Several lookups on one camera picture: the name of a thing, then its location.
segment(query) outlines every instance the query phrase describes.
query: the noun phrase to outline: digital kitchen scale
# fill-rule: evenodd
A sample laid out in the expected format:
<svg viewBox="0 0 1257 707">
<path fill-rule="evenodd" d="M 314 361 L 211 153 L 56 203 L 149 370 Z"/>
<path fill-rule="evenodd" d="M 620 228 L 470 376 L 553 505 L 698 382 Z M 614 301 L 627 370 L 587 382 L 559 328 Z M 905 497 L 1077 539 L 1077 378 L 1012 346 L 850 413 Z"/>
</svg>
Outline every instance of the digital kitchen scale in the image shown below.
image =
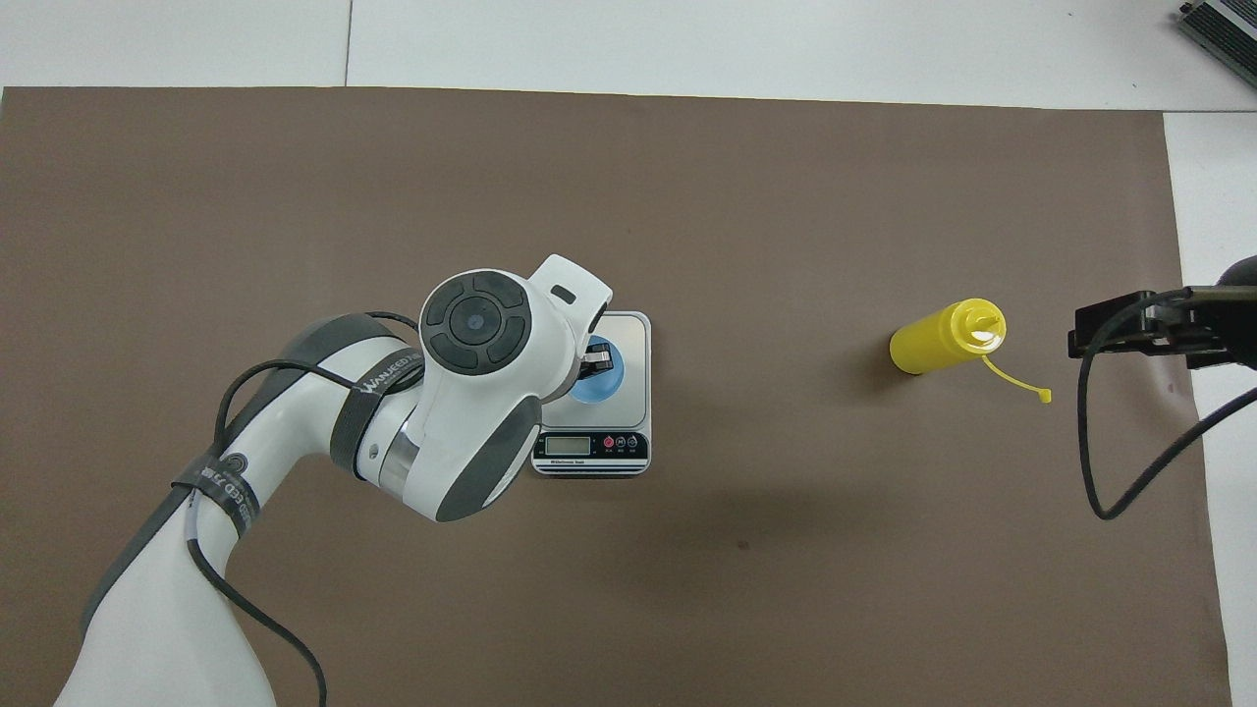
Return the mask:
<svg viewBox="0 0 1257 707">
<path fill-rule="evenodd" d="M 533 467 L 552 477 L 632 477 L 650 465 L 650 320 L 607 312 L 590 343 L 611 343 L 610 371 L 542 405 Z"/>
</svg>

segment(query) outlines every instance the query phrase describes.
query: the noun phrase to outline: white table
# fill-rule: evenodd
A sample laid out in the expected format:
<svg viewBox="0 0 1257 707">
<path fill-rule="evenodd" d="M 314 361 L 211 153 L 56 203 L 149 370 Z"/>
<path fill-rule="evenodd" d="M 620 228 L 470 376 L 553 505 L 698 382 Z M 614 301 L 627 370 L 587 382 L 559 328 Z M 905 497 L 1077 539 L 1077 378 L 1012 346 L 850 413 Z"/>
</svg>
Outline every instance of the white table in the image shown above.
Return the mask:
<svg viewBox="0 0 1257 707">
<path fill-rule="evenodd" d="M 1257 253 L 1257 89 L 1178 34 L 1178 5 L 9 0 L 0 86 L 425 86 L 1164 111 L 1183 279 L 1208 284 Z M 1236 366 L 1197 372 L 1197 405 L 1213 410 L 1254 380 Z M 1253 430 L 1257 410 L 1246 410 L 1204 443 L 1237 706 L 1257 706 Z"/>
</svg>

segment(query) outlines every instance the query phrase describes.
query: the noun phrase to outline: brown mat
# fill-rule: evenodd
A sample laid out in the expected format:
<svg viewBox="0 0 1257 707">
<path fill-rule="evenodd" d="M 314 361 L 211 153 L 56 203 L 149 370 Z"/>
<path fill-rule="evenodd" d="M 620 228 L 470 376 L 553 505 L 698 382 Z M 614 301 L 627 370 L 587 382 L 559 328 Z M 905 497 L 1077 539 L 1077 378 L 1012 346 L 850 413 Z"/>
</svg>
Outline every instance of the brown mat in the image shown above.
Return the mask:
<svg viewBox="0 0 1257 707">
<path fill-rule="evenodd" d="M 10 88 L 0 184 L 3 703 L 57 694 L 236 372 L 552 252 L 654 321 L 654 467 L 437 526 L 303 462 L 229 577 L 333 704 L 1229 702 L 1199 449 L 1112 523 L 1076 462 L 1073 308 L 1180 284 L 1159 114 Z M 891 367 L 895 327 L 973 296 L 1055 404 Z M 1178 360 L 1094 389 L 1111 501 L 1195 410 Z"/>
</svg>

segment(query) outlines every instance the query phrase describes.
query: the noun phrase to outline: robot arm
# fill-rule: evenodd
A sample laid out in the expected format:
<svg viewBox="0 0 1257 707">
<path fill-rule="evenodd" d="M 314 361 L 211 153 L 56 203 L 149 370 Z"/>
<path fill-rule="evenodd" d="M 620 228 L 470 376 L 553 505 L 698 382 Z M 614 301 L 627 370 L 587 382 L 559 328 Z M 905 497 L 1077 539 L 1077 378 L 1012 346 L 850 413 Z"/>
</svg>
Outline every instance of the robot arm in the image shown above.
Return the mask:
<svg viewBox="0 0 1257 707">
<path fill-rule="evenodd" d="M 57 704 L 274 704 L 189 540 L 221 575 L 251 517 L 307 454 L 329 454 L 436 521 L 488 507 L 532 448 L 541 401 L 574 382 L 610 298 L 592 274 L 552 255 L 528 279 L 473 270 L 442 283 L 424 306 L 421 350 L 366 315 L 307 328 L 283 357 L 352 387 L 303 370 L 268 376 L 225 425 L 221 448 L 189 467 L 109 567 Z"/>
</svg>

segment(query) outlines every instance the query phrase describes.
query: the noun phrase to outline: black cable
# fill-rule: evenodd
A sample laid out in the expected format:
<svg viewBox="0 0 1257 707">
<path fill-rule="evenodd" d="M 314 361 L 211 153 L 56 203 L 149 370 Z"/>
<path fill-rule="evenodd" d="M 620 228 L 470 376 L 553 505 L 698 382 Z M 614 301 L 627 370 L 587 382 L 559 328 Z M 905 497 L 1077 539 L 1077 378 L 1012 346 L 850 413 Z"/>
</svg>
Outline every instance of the black cable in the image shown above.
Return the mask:
<svg viewBox="0 0 1257 707">
<path fill-rule="evenodd" d="M 1111 521 L 1112 518 L 1120 516 L 1123 511 L 1125 511 L 1131 502 L 1134 502 L 1135 498 L 1143 493 L 1145 488 L 1148 488 L 1148 484 L 1156 478 L 1156 474 L 1161 473 L 1161 470 L 1193 442 L 1200 439 L 1205 431 L 1257 400 L 1257 387 L 1254 387 L 1236 398 L 1231 403 L 1227 403 L 1222 408 L 1218 408 L 1207 418 L 1192 425 L 1189 430 L 1183 433 L 1174 440 L 1173 444 L 1166 447 L 1165 450 L 1161 452 L 1160 455 L 1158 455 L 1141 474 L 1139 474 L 1135 483 L 1130 484 L 1130 488 L 1121 494 L 1121 498 L 1119 498 L 1116 503 L 1109 508 L 1105 508 L 1100 503 L 1100 498 L 1096 494 L 1095 477 L 1091 473 L 1091 450 L 1087 437 L 1087 379 L 1091 375 L 1091 364 L 1100 350 L 1105 346 L 1112 332 L 1116 331 L 1119 326 L 1125 323 L 1126 320 L 1148 307 L 1170 302 L 1185 302 L 1190 297 L 1190 289 L 1173 289 L 1169 292 L 1161 292 L 1160 294 L 1145 297 L 1121 308 L 1114 316 L 1109 317 L 1109 320 L 1096 331 L 1095 336 L 1091 337 L 1091 343 L 1087 345 L 1086 352 L 1082 355 L 1082 366 L 1079 369 L 1079 460 L 1082 464 L 1082 483 L 1087 489 L 1087 502 L 1091 504 L 1091 511 L 1095 512 L 1096 517 L 1102 521 Z"/>
<path fill-rule="evenodd" d="M 419 331 L 419 325 L 402 315 L 397 315 L 393 312 L 367 312 L 367 316 L 383 320 L 393 320 L 414 328 L 416 332 Z M 258 364 L 256 366 L 251 366 L 245 372 L 236 376 L 236 379 L 231 381 L 231 385 L 229 385 L 226 391 L 224 391 L 222 394 L 222 400 L 219 403 L 219 413 L 214 420 L 214 444 L 210 447 L 209 454 L 214 457 L 221 457 L 222 453 L 226 450 L 228 414 L 231 410 L 231 400 L 235 398 L 235 394 L 240 391 L 240 387 L 245 382 L 248 382 L 249 379 L 263 371 L 269 371 L 269 370 L 304 371 L 327 379 L 344 387 L 353 387 L 354 385 L 352 380 L 333 374 L 332 371 L 322 366 L 316 366 L 312 364 L 307 364 L 305 361 L 297 361 L 293 359 L 274 359 L 270 361 L 264 361 L 261 364 Z M 416 382 L 419 382 L 419 380 L 422 380 L 422 369 L 420 369 L 419 375 L 410 377 L 412 379 L 410 381 L 395 381 L 395 385 L 391 386 L 391 390 L 388 390 L 386 395 L 391 392 L 400 392 L 401 390 L 405 390 L 415 385 Z M 283 638 L 293 648 L 295 648 L 298 653 L 302 654 L 302 658 L 304 658 L 305 662 L 309 664 L 310 669 L 314 671 L 314 679 L 318 683 L 319 707 L 326 707 L 327 678 L 323 676 L 323 667 L 319 665 L 318 658 L 314 657 L 314 652 L 312 652 L 304 643 L 302 643 L 302 640 L 297 638 L 297 635 L 293 632 L 284 628 L 279 621 L 272 619 L 269 615 L 266 615 L 265 611 L 255 606 L 251 601 L 245 599 L 243 594 L 236 591 L 235 587 L 228 584 L 228 580 L 222 579 L 222 576 L 219 575 L 219 572 L 214 569 L 214 566 L 210 565 L 209 560 L 205 559 L 205 554 L 201 552 L 201 545 L 200 542 L 196 541 L 195 537 L 187 540 L 187 552 L 189 555 L 191 555 L 192 562 L 196 565 L 196 569 L 201 571 L 201 576 L 204 576 L 206 581 L 209 581 L 214 586 L 214 589 L 216 589 L 222 596 L 228 598 L 228 600 L 230 600 L 233 604 L 239 606 L 245 614 L 253 616 L 253 619 L 256 620 L 259 624 L 274 632 L 277 635 L 279 635 L 279 638 Z"/>
<path fill-rule="evenodd" d="M 406 315 L 398 315 L 397 312 L 367 312 L 367 316 L 376 320 L 391 320 L 395 322 L 401 322 L 407 327 L 415 330 L 415 333 L 419 333 L 419 323 L 415 320 L 407 317 Z"/>
<path fill-rule="evenodd" d="M 221 457 L 222 452 L 228 448 L 228 413 L 231 410 L 231 399 L 240 390 L 249 379 L 253 376 L 269 370 L 297 370 L 305 371 L 308 374 L 314 374 L 317 376 L 324 377 L 334 384 L 342 385 L 344 387 L 353 387 L 353 381 L 333 374 L 332 371 L 323 369 L 321 366 L 313 366 L 305 361 L 295 361 L 293 359 L 274 359 L 258 364 L 250 367 L 245 372 L 240 374 L 231 385 L 228 386 L 226 391 L 222 394 L 222 401 L 219 403 L 219 414 L 214 420 L 214 445 L 210 447 L 210 454 L 215 457 Z"/>
<path fill-rule="evenodd" d="M 266 626 L 274 632 L 279 638 L 287 640 L 289 645 L 297 649 L 302 654 L 302 658 L 309 663 L 312 671 L 314 671 L 314 681 L 318 683 L 318 704 L 319 707 L 327 706 L 327 678 L 323 676 L 323 667 L 319 665 L 318 658 L 314 657 L 314 652 L 302 643 L 302 639 L 285 629 L 279 621 L 272 619 L 265 611 L 254 606 L 251 601 L 244 598 L 243 594 L 235 590 L 234 586 L 228 584 L 228 580 L 222 579 L 221 575 L 210 565 L 210 561 L 205 559 L 205 554 L 201 552 L 201 543 L 196 538 L 189 538 L 187 541 L 187 554 L 192 556 L 192 562 L 196 564 L 196 569 L 201 571 L 201 576 L 205 577 L 214 589 L 219 590 L 219 594 L 226 596 L 233 604 L 240 608 L 245 614 L 253 616 L 255 621 Z"/>
</svg>

